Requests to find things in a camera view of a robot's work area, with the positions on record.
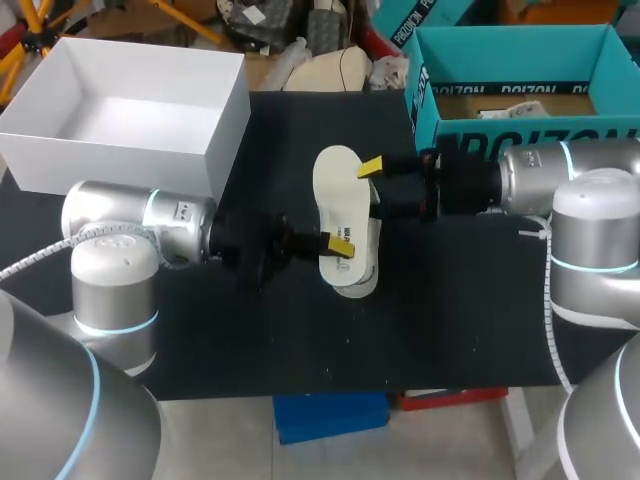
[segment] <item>black table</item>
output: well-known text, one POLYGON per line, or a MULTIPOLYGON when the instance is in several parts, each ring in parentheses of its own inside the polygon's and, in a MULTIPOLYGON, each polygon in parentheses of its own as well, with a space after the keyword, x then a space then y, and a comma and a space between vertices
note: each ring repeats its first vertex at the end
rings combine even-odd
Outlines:
MULTIPOLYGON (((311 230, 313 163, 343 144, 362 158, 413 152, 400 92, 252 94, 251 121, 221 209, 284 212, 311 230)), ((376 183, 415 199, 417 178, 376 183)), ((60 239, 61 197, 0 189, 0 265, 60 239)), ((543 325, 544 242, 501 215, 384 224, 380 281, 348 300, 294 261, 260 295, 220 264, 163 271, 158 356, 142 381, 159 400, 327 391, 550 385, 543 325)), ((2 288, 44 314, 71 308, 69 253, 2 288)), ((580 381, 629 337, 556 319, 560 356, 580 381)))

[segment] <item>white cable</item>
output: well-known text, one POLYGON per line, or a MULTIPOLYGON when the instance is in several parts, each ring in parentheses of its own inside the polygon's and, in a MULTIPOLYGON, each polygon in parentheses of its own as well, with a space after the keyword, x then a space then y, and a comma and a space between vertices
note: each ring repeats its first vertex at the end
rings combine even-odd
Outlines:
POLYGON ((0 282, 6 280, 12 275, 30 267, 34 263, 39 262, 40 260, 44 260, 51 255, 58 253, 61 250, 66 248, 74 248, 78 244, 90 240, 92 238, 103 237, 105 235, 113 235, 113 234, 133 234, 141 236, 147 240, 149 240, 153 246, 158 250, 159 262, 163 267, 166 268, 176 268, 173 264, 167 261, 160 253, 160 249, 158 247, 158 240, 156 235, 147 230, 146 228, 135 225, 135 224, 104 224, 104 225, 89 225, 85 227, 80 233, 73 235, 72 237, 66 238, 64 240, 60 240, 59 242, 54 243, 53 245, 49 245, 46 248, 38 250, 36 253, 29 255, 26 258, 23 258, 19 262, 14 263, 13 265, 5 268, 0 271, 0 282))
MULTIPOLYGON (((569 381, 567 374, 564 371, 564 367, 562 366, 562 361, 560 360, 560 354, 558 353, 558 346, 556 344, 555 334, 553 332, 553 308, 551 307, 551 216, 549 216, 549 220, 545 220, 541 217, 529 216, 526 217, 529 220, 533 220, 534 222, 540 224, 542 226, 542 230, 538 232, 538 237, 540 239, 546 239, 547 241, 547 257, 545 261, 544 267, 544 329, 547 336, 547 346, 549 347, 549 354, 551 355, 551 361, 553 362, 553 366, 556 369, 556 374, 558 375, 558 379, 560 383, 564 387, 565 391, 568 394, 571 394, 573 391, 573 385, 569 381)), ((519 232, 521 235, 530 234, 530 232, 519 232)))

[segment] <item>open cardboard box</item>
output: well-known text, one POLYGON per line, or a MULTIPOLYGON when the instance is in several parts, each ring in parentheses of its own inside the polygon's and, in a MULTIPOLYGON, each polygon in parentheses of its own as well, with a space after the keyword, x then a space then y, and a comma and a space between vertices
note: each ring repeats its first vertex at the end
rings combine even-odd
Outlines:
POLYGON ((454 137, 462 153, 493 160, 514 144, 640 129, 640 70, 609 26, 419 28, 409 43, 405 98, 418 150, 454 137), (478 118, 527 100, 550 116, 478 118))
POLYGON ((250 116, 244 56, 63 38, 0 116, 23 190, 100 180, 222 197, 250 116))

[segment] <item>yellow frame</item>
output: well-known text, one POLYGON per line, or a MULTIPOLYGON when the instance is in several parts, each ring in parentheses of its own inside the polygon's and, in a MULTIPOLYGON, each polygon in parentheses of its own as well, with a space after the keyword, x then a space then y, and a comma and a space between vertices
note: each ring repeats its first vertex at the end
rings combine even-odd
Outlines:
MULTIPOLYGON (((70 15, 73 15, 77 10, 86 7, 90 0, 79 0, 70 10, 66 11, 58 18, 49 23, 50 28, 54 28, 56 25, 62 23, 70 15)), ((147 0, 150 4, 155 5, 167 15, 171 15, 173 18, 183 23, 187 27, 195 30, 197 33, 205 37, 207 40, 220 45, 222 44, 222 37, 208 28, 203 27, 200 23, 196 22, 192 18, 188 17, 180 10, 172 7, 166 0, 147 0)), ((43 23, 47 15, 51 11, 54 0, 42 0, 40 6, 36 10, 32 0, 20 0, 20 9, 22 15, 27 22, 27 28, 31 33, 42 33, 43 23)), ((39 52, 42 57, 46 57, 49 54, 49 48, 43 48, 39 52)), ((0 87, 0 106, 5 107, 11 101, 11 91, 16 83, 20 70, 24 65, 27 57, 27 52, 22 47, 22 44, 18 44, 7 54, 6 57, 0 60, 0 75, 5 75, 2 87, 0 87)))

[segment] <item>tiled floor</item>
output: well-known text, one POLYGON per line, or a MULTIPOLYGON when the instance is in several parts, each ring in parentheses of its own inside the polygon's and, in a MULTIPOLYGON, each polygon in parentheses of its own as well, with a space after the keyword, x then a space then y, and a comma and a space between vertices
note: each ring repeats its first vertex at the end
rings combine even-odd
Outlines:
POLYGON ((512 480, 497 404, 397 412, 384 428, 281 446, 270 398, 163 403, 176 480, 512 480))

